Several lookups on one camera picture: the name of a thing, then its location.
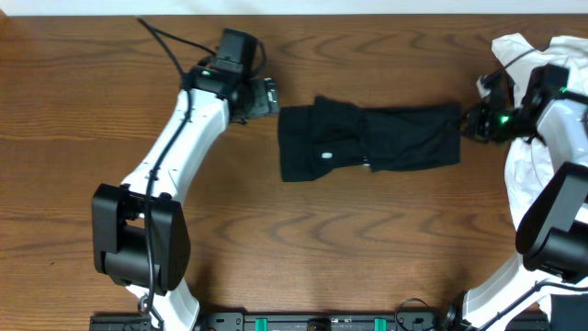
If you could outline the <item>black t-shirt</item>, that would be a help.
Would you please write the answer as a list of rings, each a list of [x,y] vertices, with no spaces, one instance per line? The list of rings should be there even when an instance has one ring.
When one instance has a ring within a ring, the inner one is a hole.
[[[281,179],[313,181],[347,166],[378,172],[455,165],[461,114],[458,102],[361,108],[322,96],[311,105],[283,108],[277,129]]]

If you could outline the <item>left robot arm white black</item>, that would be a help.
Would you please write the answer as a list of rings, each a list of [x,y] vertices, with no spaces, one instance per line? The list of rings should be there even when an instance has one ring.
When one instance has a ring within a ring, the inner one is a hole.
[[[195,330],[200,304],[185,280],[191,243],[183,205],[206,153],[232,122],[277,114],[272,78],[194,68],[140,164],[91,201],[95,268],[138,299],[137,315],[99,315],[92,330]]]

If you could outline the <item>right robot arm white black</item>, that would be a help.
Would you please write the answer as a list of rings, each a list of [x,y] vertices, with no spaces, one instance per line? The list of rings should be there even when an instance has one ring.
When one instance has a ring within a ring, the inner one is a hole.
[[[568,88],[569,71],[554,64],[532,70],[526,94],[510,108],[495,72],[481,80],[490,93],[465,114],[462,134],[479,143],[539,140],[554,177],[516,229],[512,257],[447,314],[449,330],[504,330],[526,307],[550,294],[587,292],[587,97]]]

